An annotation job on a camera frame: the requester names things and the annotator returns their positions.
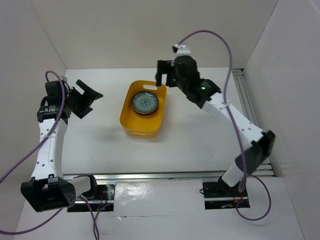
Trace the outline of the blue patterned plate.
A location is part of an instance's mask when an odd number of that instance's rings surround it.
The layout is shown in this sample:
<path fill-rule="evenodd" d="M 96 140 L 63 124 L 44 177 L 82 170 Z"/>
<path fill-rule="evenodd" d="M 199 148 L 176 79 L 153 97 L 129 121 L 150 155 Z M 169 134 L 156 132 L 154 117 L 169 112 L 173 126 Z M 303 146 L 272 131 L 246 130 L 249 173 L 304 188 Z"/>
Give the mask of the blue patterned plate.
<path fill-rule="evenodd" d="M 158 109 L 158 106 L 158 97 L 150 91 L 137 92 L 131 100 L 132 109 L 143 113 L 153 112 Z"/>

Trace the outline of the black plate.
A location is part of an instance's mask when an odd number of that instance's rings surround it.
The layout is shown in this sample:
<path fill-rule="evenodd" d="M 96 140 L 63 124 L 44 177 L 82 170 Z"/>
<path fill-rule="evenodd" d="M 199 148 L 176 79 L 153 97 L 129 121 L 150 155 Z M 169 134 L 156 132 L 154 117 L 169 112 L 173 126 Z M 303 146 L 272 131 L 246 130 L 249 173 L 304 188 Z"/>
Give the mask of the black plate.
<path fill-rule="evenodd" d="M 148 117 L 148 116 L 154 115 L 154 114 L 157 112 L 157 110 L 150 111 L 150 112 L 140 112 L 140 111 L 133 110 L 133 112 L 134 112 L 137 116 Z"/>

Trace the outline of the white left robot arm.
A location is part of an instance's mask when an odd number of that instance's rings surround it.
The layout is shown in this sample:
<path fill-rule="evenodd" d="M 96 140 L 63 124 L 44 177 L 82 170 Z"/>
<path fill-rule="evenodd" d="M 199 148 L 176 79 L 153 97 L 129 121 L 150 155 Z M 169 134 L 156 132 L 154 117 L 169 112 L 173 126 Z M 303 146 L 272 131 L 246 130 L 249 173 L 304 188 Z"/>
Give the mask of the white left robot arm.
<path fill-rule="evenodd" d="M 20 191 L 36 212 L 73 207 L 78 196 L 88 200 L 97 197 L 99 187 L 92 174 L 65 180 L 62 169 L 64 137 L 71 114 L 84 118 L 93 109 L 95 100 L 103 97 L 80 79 L 76 81 L 83 93 L 58 80 L 47 82 L 47 95 L 37 112 L 40 141 L 35 168 L 30 180 L 23 182 Z"/>

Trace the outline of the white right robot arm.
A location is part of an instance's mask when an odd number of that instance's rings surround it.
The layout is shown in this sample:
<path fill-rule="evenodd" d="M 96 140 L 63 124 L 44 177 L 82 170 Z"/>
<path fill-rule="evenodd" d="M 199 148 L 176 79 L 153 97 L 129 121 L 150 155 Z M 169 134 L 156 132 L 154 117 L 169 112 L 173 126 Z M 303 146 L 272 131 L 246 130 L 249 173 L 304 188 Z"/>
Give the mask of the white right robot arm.
<path fill-rule="evenodd" d="M 246 118 L 212 80 L 200 77 L 187 45 L 176 44 L 172 49 L 175 54 L 173 60 L 157 62 L 156 86 L 160 86 L 162 76 L 166 75 L 167 87 L 179 88 L 190 102 L 216 118 L 226 129 L 234 131 L 239 141 L 240 154 L 217 181 L 217 191 L 223 196 L 230 196 L 244 177 L 254 173 L 270 156 L 276 136 L 271 130 L 264 131 Z"/>

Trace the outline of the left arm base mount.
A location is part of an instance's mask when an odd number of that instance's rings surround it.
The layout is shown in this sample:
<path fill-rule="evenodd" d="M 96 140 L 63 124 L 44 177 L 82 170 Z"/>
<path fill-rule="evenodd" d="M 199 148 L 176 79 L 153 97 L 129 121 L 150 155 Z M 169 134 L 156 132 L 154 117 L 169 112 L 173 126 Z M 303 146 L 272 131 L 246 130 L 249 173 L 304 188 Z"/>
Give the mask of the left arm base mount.
<path fill-rule="evenodd" d="M 80 196 L 88 201 L 94 213 L 103 207 L 105 207 L 103 212 L 114 210 L 115 183 L 98 183 L 93 174 L 64 175 L 64 180 L 73 184 L 75 188 L 75 203 L 67 209 L 69 213 L 89 211 L 87 204 L 80 199 Z"/>

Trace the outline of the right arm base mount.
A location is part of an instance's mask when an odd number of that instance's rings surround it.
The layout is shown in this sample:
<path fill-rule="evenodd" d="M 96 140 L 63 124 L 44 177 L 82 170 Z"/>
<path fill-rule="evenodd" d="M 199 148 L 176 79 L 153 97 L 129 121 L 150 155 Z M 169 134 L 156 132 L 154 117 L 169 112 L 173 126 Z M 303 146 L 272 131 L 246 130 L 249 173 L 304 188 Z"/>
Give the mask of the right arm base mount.
<path fill-rule="evenodd" d="M 245 189 L 239 192 L 237 183 L 234 187 L 228 187 L 220 181 L 218 176 L 202 177 L 199 193 L 204 200 L 205 210 L 228 210 L 238 208 L 250 208 L 248 192 Z"/>

